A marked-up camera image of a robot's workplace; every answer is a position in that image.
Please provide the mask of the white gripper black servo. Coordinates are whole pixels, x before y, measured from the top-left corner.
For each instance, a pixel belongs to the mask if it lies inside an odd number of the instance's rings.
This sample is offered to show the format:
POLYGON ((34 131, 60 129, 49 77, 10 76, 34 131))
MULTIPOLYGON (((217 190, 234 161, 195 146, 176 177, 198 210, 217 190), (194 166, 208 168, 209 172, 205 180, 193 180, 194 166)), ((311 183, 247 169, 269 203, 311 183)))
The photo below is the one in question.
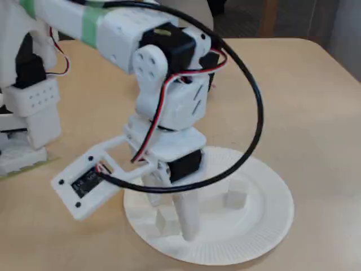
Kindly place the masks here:
MULTIPOLYGON (((157 130, 148 141, 141 158, 145 165, 125 173, 124 181, 141 178, 144 186, 170 187, 171 183, 197 183, 205 175, 203 148, 205 136, 190 127, 178 132, 157 130)), ((160 205, 161 194, 147 194, 153 207, 160 205)), ((199 233, 197 190, 173 193, 183 239, 192 242, 199 233)))

